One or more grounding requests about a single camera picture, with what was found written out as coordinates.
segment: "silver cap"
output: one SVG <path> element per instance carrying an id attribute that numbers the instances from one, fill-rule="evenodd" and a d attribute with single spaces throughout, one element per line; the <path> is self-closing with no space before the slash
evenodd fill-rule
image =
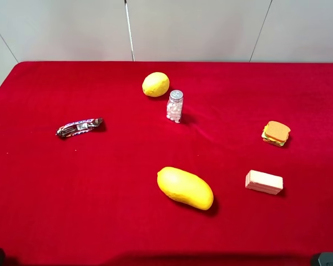
<path id="1" fill-rule="evenodd" d="M 183 92 L 181 90 L 173 90 L 170 93 L 170 98 L 174 100 L 180 100 L 184 96 Z"/>

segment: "red tablecloth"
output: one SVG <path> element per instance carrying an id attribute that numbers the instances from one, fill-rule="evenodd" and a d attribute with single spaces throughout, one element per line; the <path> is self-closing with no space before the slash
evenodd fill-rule
<path id="1" fill-rule="evenodd" d="M 167 95 L 143 94 L 154 71 L 184 92 L 182 124 L 165 117 Z M 56 137 L 92 117 L 107 130 Z M 283 148 L 261 139 L 269 120 L 291 128 Z M 166 197 L 165 166 L 203 178 L 212 208 Z M 284 193 L 245 189 L 251 169 L 282 176 Z M 333 64 L 18 64 L 0 88 L 0 247 L 44 265 L 333 251 Z"/>

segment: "toy mango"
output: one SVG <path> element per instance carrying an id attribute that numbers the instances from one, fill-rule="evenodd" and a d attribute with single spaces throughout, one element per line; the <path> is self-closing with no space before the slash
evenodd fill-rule
<path id="1" fill-rule="evenodd" d="M 197 209 L 207 210 L 213 203 L 209 185 L 197 175 L 165 167 L 158 172 L 158 186 L 169 198 Z"/>

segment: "chocolate bar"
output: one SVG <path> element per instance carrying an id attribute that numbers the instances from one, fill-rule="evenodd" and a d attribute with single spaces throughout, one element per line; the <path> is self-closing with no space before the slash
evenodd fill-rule
<path id="1" fill-rule="evenodd" d="M 66 124 L 65 126 L 61 126 L 57 130 L 56 135 L 58 135 L 59 137 L 72 137 L 75 135 L 86 133 L 93 130 L 95 127 L 101 125 L 102 121 L 103 121 L 102 118 L 94 118 L 94 119 L 81 120 L 69 123 Z"/>

